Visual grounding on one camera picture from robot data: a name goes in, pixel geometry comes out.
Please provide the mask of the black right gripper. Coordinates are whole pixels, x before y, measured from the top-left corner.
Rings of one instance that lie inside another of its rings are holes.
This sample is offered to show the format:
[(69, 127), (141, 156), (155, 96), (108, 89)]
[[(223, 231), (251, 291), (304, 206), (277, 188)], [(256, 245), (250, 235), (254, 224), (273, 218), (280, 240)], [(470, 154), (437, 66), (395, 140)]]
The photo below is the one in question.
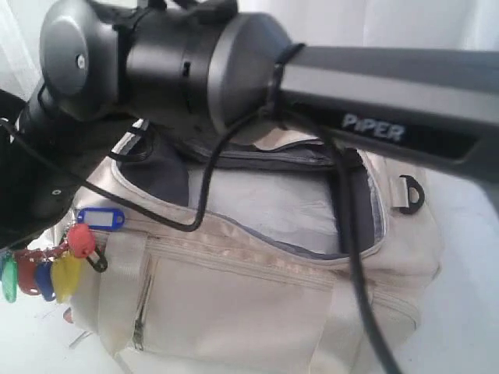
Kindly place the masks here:
[(76, 191), (125, 134), (125, 119), (19, 123), (1, 158), (1, 247), (21, 249), (68, 212)]

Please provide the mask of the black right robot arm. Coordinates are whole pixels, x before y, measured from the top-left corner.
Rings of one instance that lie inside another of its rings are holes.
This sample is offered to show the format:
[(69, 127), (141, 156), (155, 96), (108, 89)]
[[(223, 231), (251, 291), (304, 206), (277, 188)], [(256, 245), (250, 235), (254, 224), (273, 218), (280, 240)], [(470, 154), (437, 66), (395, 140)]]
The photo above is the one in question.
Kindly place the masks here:
[(467, 178), (498, 200), (495, 51), (295, 44), (234, 1), (127, 9), (59, 1), (41, 27), (41, 79), (1, 130), (1, 245), (57, 223), (138, 119), (212, 137), (292, 110), (332, 137)]

